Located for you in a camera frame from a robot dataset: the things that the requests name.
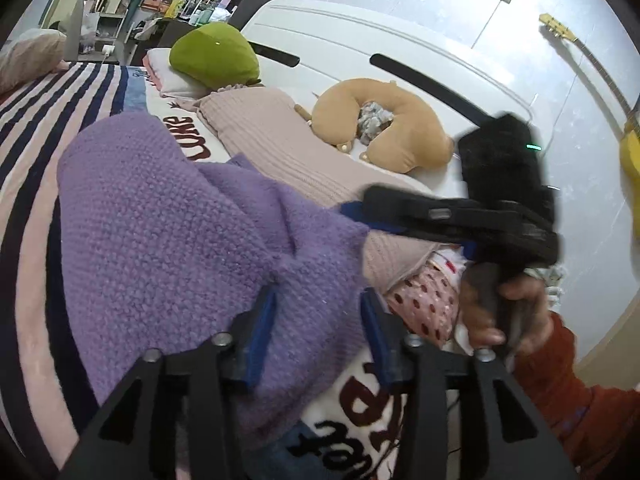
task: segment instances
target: pink polka dot fabric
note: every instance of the pink polka dot fabric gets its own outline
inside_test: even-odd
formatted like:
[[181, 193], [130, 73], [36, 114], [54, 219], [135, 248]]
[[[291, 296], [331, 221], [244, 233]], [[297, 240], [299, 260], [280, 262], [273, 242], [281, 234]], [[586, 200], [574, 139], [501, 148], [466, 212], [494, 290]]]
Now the pink polka dot fabric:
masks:
[[440, 348], [451, 336], [458, 316], [458, 292], [433, 264], [424, 264], [418, 274], [396, 283], [385, 300], [409, 330]]

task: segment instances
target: green plush toy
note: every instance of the green plush toy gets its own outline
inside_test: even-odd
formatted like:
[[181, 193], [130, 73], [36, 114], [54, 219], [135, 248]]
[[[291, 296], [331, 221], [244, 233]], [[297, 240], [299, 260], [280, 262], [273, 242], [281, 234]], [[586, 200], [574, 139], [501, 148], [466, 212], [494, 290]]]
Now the green plush toy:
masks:
[[175, 42], [169, 63], [217, 90], [228, 85], [254, 84], [260, 65], [254, 50], [240, 32], [226, 23], [209, 23]]

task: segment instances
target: device handle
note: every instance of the device handle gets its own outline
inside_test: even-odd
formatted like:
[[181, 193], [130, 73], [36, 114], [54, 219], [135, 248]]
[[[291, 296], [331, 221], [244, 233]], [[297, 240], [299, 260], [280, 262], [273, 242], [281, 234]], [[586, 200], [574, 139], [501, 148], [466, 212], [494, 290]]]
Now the device handle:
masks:
[[523, 270], [524, 268], [481, 262], [468, 267], [464, 275], [478, 291], [480, 306], [494, 316], [496, 328], [506, 336], [506, 341], [494, 348], [496, 355], [503, 361], [515, 352], [522, 336], [529, 330], [534, 304], [528, 300], [507, 300], [498, 293], [498, 287]]

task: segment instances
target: red sweater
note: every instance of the red sweater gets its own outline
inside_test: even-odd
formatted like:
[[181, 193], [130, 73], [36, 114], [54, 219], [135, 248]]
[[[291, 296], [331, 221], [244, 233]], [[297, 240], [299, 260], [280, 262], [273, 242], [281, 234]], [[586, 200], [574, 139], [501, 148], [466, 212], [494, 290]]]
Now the red sweater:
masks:
[[580, 467], [580, 478], [590, 480], [613, 459], [634, 425], [640, 427], [640, 393], [586, 387], [573, 370], [574, 334], [557, 314], [552, 317], [552, 336], [537, 352], [516, 359], [514, 376]]

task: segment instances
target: striped blanket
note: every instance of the striped blanket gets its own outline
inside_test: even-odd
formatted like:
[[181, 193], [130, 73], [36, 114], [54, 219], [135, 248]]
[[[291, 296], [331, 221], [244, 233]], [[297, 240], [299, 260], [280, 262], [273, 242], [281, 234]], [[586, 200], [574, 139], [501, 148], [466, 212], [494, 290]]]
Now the striped blanket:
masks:
[[97, 410], [66, 318], [56, 167], [84, 127], [146, 110], [140, 75], [76, 63], [0, 106], [0, 396], [5, 425], [44, 478]]

